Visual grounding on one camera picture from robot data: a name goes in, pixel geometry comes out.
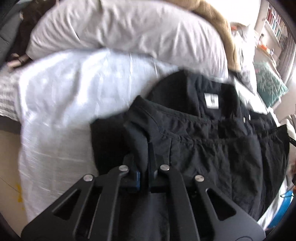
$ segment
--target white tag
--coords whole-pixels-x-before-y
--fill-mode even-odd
[[[209,109],[219,109],[219,97],[215,94],[205,93],[205,102]]]

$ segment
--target tan cloth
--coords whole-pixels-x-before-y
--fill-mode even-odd
[[[203,0],[166,0],[167,2],[179,5],[187,10],[193,11],[205,20],[210,22],[220,34],[224,44],[228,69],[236,72],[242,70],[238,52],[231,35],[229,22],[212,5]]]

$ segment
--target tiled floor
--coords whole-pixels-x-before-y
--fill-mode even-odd
[[[0,131],[0,212],[20,235],[27,224],[17,168],[20,136]]]

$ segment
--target green pillow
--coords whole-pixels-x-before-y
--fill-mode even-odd
[[[267,107],[272,107],[278,99],[288,92],[280,77],[266,62],[254,63],[257,78],[257,92]]]

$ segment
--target silver screw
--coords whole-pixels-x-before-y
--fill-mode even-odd
[[[163,170],[163,171],[168,171],[168,170],[170,169],[170,166],[167,165],[167,164],[162,164],[162,165],[160,166],[160,169]]]
[[[92,174],[86,174],[84,177],[83,177],[83,180],[85,180],[86,182],[90,182],[94,179],[94,176]]]
[[[121,165],[119,167],[119,170],[122,171],[122,172],[126,172],[126,171],[128,171],[128,166],[127,165]]]
[[[194,178],[197,182],[200,182],[200,183],[205,180],[205,177],[202,175],[196,175]]]

